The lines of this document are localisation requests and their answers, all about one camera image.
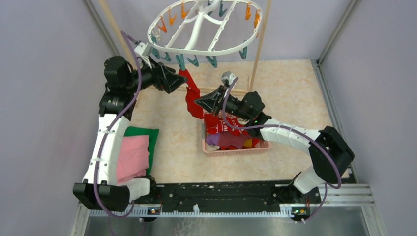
clothespin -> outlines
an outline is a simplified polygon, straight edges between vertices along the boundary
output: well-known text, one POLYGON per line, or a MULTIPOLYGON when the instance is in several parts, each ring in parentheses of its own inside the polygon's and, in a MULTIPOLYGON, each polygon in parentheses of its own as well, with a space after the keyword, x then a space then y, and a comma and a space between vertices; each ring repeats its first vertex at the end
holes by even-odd
POLYGON ((152 34, 155 35, 157 41, 161 39, 161 29, 157 29, 157 32, 155 32, 155 30, 152 30, 152 34))
POLYGON ((257 9, 255 13, 255 20, 253 21, 253 28, 256 28, 258 23, 259 23, 259 10, 257 9))
POLYGON ((248 2, 247 4, 246 4, 246 14, 245 14, 245 20, 249 20, 249 18, 250 18, 250 16, 251 16, 251 14, 250 14, 250 2, 248 2))
MULTIPOLYGON (((158 41, 157 41, 157 39, 156 39, 156 37, 155 37, 155 35, 151 35, 150 36, 150 38, 152 39, 152 42, 154 43, 154 44, 157 44, 158 43, 158 41)), ((159 51, 158 51, 158 49, 156 49, 156 48, 152 48, 152 54, 156 57, 156 58, 161 58, 161 55, 159 54, 159 51)))
POLYGON ((168 8, 168 15, 169 15, 169 19, 170 19, 170 26, 174 24, 175 18, 177 17, 177 15, 175 14, 174 17, 171 17, 171 8, 168 8))
POLYGON ((181 2, 181 17, 184 19, 187 16, 187 14, 188 14, 189 11, 190 10, 188 10, 188 11, 185 11, 184 10, 184 1, 182 1, 181 2))
POLYGON ((247 56, 247 46, 243 48, 243 51, 239 51, 240 57, 245 60, 247 56))
POLYGON ((177 59, 180 70, 185 70, 184 54, 181 53, 179 56, 175 55, 175 59, 177 59))
POLYGON ((171 62, 171 57, 169 56, 167 52, 165 52, 165 57, 162 59, 166 60, 167 62, 171 62))
POLYGON ((200 64, 198 63, 198 60, 197 60, 197 55, 194 55, 194 60, 191 60, 190 58, 187 58, 187 60, 191 63, 191 64, 193 64, 193 65, 195 65, 196 67, 198 67, 200 64))
POLYGON ((217 68, 217 58, 213 56, 213 58, 206 56, 207 60, 211 63, 214 68, 217 68))
POLYGON ((160 25, 156 25, 156 26, 158 26, 158 28, 160 28, 162 31, 164 31, 164 33, 168 32, 167 27, 165 26, 164 18, 162 16, 161 16, 161 21, 162 21, 162 26, 160 26, 160 25))
POLYGON ((210 0, 207 0, 207 6, 210 6, 210 5, 211 5, 210 0))
POLYGON ((223 0, 220 1, 219 16, 223 17, 224 13, 227 12, 227 8, 223 10, 223 0))

green towel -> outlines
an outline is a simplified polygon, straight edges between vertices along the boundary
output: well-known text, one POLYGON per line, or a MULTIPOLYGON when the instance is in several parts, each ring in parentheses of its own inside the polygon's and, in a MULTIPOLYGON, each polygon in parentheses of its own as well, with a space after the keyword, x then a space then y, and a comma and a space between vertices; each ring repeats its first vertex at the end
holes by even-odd
POLYGON ((149 168, 146 169, 146 175, 150 175, 153 164, 153 154, 155 153, 156 140, 158 139, 159 129, 144 129, 138 127, 128 127, 124 133, 125 136, 149 135, 149 168))

purple cloth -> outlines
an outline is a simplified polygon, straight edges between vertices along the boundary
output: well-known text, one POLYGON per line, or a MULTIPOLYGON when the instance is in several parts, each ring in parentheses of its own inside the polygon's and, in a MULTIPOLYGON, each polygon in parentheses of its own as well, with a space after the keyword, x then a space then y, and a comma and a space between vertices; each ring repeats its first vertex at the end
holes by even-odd
POLYGON ((220 139, 220 133, 209 134, 206 136, 206 143, 209 145, 217 145, 220 139))
POLYGON ((239 136, 233 135, 230 132, 220 132, 217 134, 210 134, 206 136, 206 143, 217 146, 235 146, 238 149, 243 148, 243 144, 250 136, 241 134, 239 136))

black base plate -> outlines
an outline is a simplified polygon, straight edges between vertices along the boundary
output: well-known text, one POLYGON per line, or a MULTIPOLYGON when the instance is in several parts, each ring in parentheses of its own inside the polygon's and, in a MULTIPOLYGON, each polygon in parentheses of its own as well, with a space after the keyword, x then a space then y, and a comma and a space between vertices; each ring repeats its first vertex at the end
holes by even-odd
MULTIPOLYGON (((140 197, 136 204, 163 203, 164 212, 192 212, 198 204, 200 212, 279 212, 279 205, 304 204, 283 202, 286 186, 291 180, 204 182, 158 184, 151 193, 140 197)), ((320 203, 318 188, 306 195, 311 204, 320 203)))

metal floor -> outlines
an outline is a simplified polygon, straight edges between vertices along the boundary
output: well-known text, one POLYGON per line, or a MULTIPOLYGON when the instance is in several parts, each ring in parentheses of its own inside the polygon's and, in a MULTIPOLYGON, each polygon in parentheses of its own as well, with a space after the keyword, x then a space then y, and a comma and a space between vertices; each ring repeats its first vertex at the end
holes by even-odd
MULTIPOLYGON (((90 217, 85 236, 111 236, 108 217, 90 217)), ((368 236, 360 207, 323 207, 313 220, 288 218, 111 219, 118 236, 368 236)))

